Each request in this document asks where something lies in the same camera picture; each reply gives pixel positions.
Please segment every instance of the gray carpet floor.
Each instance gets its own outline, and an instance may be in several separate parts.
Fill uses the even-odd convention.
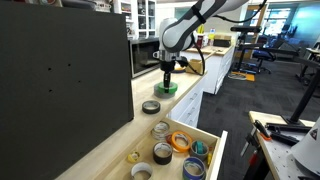
[[[225,77],[217,95],[203,95],[198,128],[218,136],[228,131],[219,180],[240,180],[249,166],[254,148],[248,148],[240,157],[245,136],[252,129],[249,111],[292,115],[307,88],[294,76],[300,72],[300,64],[275,61],[265,62],[264,66],[272,74],[262,72],[255,76],[255,82]],[[300,118],[316,121],[319,108],[320,99],[312,98]]]

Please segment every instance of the cable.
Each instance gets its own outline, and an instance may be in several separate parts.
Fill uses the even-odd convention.
[[[196,47],[196,49],[197,49],[197,51],[198,51],[198,53],[199,53],[199,55],[200,55],[200,57],[201,57],[202,73],[200,74],[199,72],[197,72],[189,63],[188,63],[188,66],[190,67],[190,69],[191,69],[195,74],[198,74],[198,75],[200,75],[200,76],[203,76],[203,75],[204,75],[204,72],[205,72],[205,70],[206,70],[206,63],[205,63],[205,61],[204,61],[203,53],[201,52],[199,46],[197,45],[197,43],[196,43],[196,41],[195,41],[195,39],[194,39],[193,34],[191,34],[191,40],[192,40],[194,46]]]
[[[254,17],[261,11],[261,9],[262,9],[263,6],[266,4],[266,2],[267,2],[267,0],[264,0],[264,1],[262,2],[262,4],[259,4],[259,9],[254,13],[253,16],[251,16],[251,17],[248,18],[248,19],[242,20],[242,21],[231,20],[231,19],[228,19],[228,18],[226,18],[226,17],[224,17],[224,16],[219,16],[219,15],[214,15],[214,16],[212,16],[212,17],[220,18],[220,19],[222,19],[222,20],[224,20],[224,21],[229,21],[229,22],[232,22],[232,23],[243,23],[243,22],[247,22],[247,21],[250,21],[252,18],[254,18]]]

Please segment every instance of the orange tape roll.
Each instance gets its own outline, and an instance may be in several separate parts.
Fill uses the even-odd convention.
[[[182,139],[186,142],[186,145],[181,145],[181,143],[177,143],[177,139]],[[171,145],[174,149],[179,152],[187,152],[189,151],[192,143],[192,138],[183,131],[176,131],[171,136]]]

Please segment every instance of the white cabinet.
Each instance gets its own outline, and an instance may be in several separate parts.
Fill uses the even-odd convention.
[[[206,60],[206,80],[204,83],[204,92],[210,94],[217,94],[224,77],[229,71],[232,63],[234,47],[230,47],[224,54],[213,55]],[[181,52],[181,56],[185,56],[188,60],[190,59],[201,59],[200,55],[195,52]]]
[[[115,13],[126,16],[128,37],[139,38],[155,35],[155,0],[116,0]]]
[[[192,127],[197,127],[203,86],[206,76],[203,77],[184,98],[171,110],[167,117]]]

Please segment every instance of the table leg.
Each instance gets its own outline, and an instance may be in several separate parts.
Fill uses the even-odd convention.
[[[266,158],[261,148],[257,149],[257,160],[254,164],[250,165],[244,180],[263,180],[270,171]]]

